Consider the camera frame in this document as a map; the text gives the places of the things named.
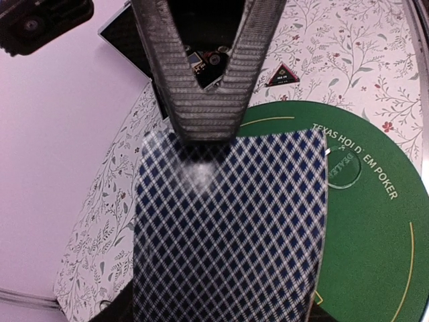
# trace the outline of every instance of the poker table mat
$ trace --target poker table mat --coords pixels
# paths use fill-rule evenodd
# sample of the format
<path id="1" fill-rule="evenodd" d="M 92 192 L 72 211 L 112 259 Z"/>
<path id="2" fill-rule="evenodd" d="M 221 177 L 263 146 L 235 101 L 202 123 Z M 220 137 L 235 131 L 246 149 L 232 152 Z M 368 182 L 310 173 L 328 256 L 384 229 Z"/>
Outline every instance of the poker table mat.
<path id="1" fill-rule="evenodd" d="M 328 147 L 328 221 L 315 301 L 340 322 L 419 321 L 429 291 L 429 198 L 400 148 L 330 105 L 248 110 L 240 136 L 317 128 Z"/>

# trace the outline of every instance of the floral tablecloth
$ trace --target floral tablecloth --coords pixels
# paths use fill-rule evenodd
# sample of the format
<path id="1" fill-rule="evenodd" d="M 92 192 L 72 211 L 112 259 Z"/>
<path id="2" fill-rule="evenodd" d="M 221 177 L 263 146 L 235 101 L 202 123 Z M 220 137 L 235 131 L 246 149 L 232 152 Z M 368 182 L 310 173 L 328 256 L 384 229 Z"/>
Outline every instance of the floral tablecloth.
<path id="1" fill-rule="evenodd" d="M 266 87 L 281 63 L 300 82 Z M 360 115 L 420 171 L 420 81 L 398 0 L 289 1 L 250 106 L 286 100 L 323 102 Z M 149 84 L 107 151 L 61 259 L 54 292 L 70 321 L 87 322 L 132 278 L 140 142 L 145 132 L 166 128 Z"/>

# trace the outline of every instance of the camera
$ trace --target camera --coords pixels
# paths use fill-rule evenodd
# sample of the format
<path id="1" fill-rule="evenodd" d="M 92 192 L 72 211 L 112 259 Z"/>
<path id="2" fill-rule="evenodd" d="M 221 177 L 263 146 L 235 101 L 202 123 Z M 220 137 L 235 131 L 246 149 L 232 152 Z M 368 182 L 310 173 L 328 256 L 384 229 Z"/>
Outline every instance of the camera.
<path id="1" fill-rule="evenodd" d="M 31 54 L 93 14 L 92 0 L 0 0 L 0 48 Z"/>

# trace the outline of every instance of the blue diamond pattern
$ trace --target blue diamond pattern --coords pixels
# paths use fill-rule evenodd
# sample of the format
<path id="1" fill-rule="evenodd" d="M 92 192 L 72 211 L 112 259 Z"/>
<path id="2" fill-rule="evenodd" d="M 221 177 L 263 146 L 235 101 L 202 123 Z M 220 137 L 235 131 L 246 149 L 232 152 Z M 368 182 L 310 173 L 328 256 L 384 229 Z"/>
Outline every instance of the blue diamond pattern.
<path id="1" fill-rule="evenodd" d="M 145 136 L 134 237 L 134 321 L 304 321 L 326 223 L 319 131 L 228 147 Z"/>

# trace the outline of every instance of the triangle logo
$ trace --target triangle logo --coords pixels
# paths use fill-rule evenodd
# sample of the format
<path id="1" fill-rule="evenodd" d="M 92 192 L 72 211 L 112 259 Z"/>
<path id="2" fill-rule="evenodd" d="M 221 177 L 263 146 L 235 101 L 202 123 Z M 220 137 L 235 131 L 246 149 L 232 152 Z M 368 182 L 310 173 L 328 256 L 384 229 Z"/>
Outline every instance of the triangle logo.
<path id="1" fill-rule="evenodd" d="M 300 79 L 284 64 L 281 63 L 266 84 L 267 87 L 298 83 Z"/>

